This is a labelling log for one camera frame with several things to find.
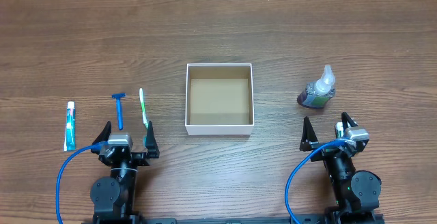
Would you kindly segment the green white toothbrush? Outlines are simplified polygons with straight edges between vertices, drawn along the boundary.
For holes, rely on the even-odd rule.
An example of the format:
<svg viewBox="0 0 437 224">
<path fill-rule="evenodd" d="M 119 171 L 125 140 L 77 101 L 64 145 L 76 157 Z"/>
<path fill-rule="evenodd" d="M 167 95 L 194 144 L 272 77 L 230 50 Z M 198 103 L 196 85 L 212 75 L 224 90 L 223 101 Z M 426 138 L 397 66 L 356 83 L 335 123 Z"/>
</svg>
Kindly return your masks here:
<svg viewBox="0 0 437 224">
<path fill-rule="evenodd" d="M 141 114 L 142 114 L 143 125 L 146 128 L 148 128 L 147 113 L 146 113 L 146 108 L 145 108 L 145 96 L 144 96 L 144 91 L 142 88 L 139 89 L 139 100 L 140 100 L 140 105 L 141 105 Z"/>
</svg>

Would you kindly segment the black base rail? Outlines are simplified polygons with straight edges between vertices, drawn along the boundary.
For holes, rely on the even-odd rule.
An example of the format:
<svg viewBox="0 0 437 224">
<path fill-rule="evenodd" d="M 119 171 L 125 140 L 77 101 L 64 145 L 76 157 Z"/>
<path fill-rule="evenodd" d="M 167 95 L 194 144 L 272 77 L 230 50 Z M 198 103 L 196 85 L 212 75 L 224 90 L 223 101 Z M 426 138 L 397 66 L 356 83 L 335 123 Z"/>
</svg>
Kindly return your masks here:
<svg viewBox="0 0 437 224">
<path fill-rule="evenodd" d="M 323 214 L 298 214 L 297 219 L 299 223 L 304 224 L 322 224 L 333 223 L 325 219 Z M 82 222 L 86 224 L 91 223 L 143 223 L 143 224 L 290 224 L 295 223 L 291 217 L 257 217 L 257 218 L 230 218 L 230 219 L 175 219 L 175 218 L 161 218 L 161 219 L 147 219 L 140 215 L 135 219 L 115 219 L 101 221 L 98 217 L 93 217 L 92 220 Z M 381 214 L 376 215 L 375 222 L 371 221 L 346 221 L 345 223 L 377 223 L 383 224 L 385 220 Z"/>
</svg>

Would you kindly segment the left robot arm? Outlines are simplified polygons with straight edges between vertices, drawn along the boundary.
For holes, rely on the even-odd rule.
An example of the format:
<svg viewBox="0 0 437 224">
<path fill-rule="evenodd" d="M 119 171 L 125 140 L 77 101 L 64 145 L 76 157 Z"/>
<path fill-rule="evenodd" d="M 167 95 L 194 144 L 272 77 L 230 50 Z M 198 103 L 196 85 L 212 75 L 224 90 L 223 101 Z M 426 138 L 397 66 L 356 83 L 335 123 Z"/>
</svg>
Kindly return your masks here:
<svg viewBox="0 0 437 224">
<path fill-rule="evenodd" d="M 111 128 L 111 123 L 107 122 L 92 143 L 97 148 L 91 152 L 111 168 L 110 176 L 96 180 L 91 186 L 92 222 L 145 223 L 143 215 L 134 211 L 134 201 L 138 168 L 149 166 L 150 160 L 160 155 L 152 122 L 147 123 L 147 133 L 143 138 L 145 152 L 133 152 L 130 134 L 113 133 Z"/>
</svg>

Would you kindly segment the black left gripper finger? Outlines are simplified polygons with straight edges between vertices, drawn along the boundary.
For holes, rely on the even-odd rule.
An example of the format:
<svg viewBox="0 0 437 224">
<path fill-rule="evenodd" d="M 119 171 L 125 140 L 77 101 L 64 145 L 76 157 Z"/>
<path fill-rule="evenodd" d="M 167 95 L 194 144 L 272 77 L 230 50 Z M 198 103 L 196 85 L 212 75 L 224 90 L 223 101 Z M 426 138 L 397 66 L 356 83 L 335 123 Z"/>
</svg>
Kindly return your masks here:
<svg viewBox="0 0 437 224">
<path fill-rule="evenodd" d="M 108 121 L 105 127 L 103 128 L 102 132 L 96 137 L 94 142 L 91 144 L 92 145 L 91 153 L 94 154 L 100 153 L 102 147 L 107 144 L 107 140 L 111 135 L 111 130 L 112 130 L 112 124 L 110 121 Z"/>
<path fill-rule="evenodd" d="M 145 147 L 147 148 L 147 153 L 150 158 L 159 158 L 160 151 L 154 136 L 154 129 L 151 121 L 148 122 L 147 134 L 145 137 Z"/>
</svg>

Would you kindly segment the white cardboard box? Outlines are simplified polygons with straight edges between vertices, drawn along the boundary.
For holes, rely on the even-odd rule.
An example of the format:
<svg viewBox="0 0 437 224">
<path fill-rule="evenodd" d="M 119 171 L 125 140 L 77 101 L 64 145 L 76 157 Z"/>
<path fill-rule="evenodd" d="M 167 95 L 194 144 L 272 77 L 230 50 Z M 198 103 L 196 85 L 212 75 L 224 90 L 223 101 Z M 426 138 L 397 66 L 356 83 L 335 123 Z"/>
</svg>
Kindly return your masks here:
<svg viewBox="0 0 437 224">
<path fill-rule="evenodd" d="M 191 136 L 249 136 L 255 125 L 252 65 L 188 64 L 184 125 Z"/>
</svg>

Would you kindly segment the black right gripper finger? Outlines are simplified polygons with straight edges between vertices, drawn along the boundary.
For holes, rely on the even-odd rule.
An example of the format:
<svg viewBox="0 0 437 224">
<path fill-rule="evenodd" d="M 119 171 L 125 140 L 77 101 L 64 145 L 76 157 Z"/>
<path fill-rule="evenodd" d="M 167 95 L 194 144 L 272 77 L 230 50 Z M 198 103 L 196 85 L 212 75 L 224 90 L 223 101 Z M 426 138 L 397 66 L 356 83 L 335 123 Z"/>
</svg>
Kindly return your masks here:
<svg viewBox="0 0 437 224">
<path fill-rule="evenodd" d="M 343 112 L 341 114 L 341 123 L 343 125 L 343 129 L 358 126 L 358 124 L 348 115 L 347 112 Z"/>
<path fill-rule="evenodd" d="M 319 147 L 318 138 L 311 125 L 309 118 L 306 116 L 303 122 L 302 138 L 299 150 L 303 152 L 313 151 Z"/>
</svg>

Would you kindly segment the clear soap pump bottle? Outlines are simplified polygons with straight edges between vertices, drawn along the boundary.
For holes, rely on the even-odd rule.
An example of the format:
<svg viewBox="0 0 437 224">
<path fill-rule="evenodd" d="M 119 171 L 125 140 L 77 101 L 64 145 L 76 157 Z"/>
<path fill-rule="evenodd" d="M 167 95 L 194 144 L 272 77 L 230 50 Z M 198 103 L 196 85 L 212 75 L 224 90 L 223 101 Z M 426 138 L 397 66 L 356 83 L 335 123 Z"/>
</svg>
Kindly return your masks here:
<svg viewBox="0 0 437 224">
<path fill-rule="evenodd" d="M 335 75 L 330 65 L 324 66 L 322 76 L 308 82 L 306 88 L 297 97 L 297 102 L 310 109 L 323 109 L 326 103 L 335 96 Z"/>
</svg>

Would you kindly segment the blue disposable razor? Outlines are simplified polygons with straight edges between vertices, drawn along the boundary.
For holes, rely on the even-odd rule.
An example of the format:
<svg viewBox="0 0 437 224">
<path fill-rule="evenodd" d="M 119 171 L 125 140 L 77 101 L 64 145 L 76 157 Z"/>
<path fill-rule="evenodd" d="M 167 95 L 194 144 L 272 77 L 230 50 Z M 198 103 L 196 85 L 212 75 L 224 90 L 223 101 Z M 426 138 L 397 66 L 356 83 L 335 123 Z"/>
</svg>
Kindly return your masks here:
<svg viewBox="0 0 437 224">
<path fill-rule="evenodd" d="M 123 111 L 122 111 L 122 98 L 126 96 L 125 93 L 113 94 L 111 97 L 116 101 L 116 109 L 117 109 L 117 125 L 119 130 L 123 130 L 124 121 L 123 121 Z"/>
</svg>

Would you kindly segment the teal toothpaste tube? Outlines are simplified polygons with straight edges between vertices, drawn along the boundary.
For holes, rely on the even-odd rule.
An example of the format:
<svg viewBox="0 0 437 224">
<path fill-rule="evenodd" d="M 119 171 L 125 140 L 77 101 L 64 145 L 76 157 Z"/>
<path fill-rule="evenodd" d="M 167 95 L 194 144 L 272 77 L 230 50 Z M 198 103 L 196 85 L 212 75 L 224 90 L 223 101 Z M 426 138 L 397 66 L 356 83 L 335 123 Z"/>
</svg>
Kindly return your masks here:
<svg viewBox="0 0 437 224">
<path fill-rule="evenodd" d="M 64 151 L 75 151 L 75 102 L 69 101 L 66 109 L 66 129 L 64 137 Z"/>
</svg>

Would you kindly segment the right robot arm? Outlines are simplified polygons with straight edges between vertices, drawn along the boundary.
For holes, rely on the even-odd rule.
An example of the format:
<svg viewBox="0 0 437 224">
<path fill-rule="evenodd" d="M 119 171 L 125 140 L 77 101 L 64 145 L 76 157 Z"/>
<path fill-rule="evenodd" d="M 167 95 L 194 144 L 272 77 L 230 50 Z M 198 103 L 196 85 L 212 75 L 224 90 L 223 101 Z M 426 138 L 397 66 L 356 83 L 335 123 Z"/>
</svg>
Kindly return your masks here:
<svg viewBox="0 0 437 224">
<path fill-rule="evenodd" d="M 384 217 L 376 214 L 381 193 L 381 179 L 374 173 L 356 170 L 352 157 L 362 152 L 369 133 L 346 112 L 335 126 L 336 140 L 341 145 L 322 148 L 308 117 L 304 118 L 300 150 L 314 152 L 311 161 L 322 161 L 328 172 L 337 205 L 327 207 L 321 223 L 381 224 Z"/>
</svg>

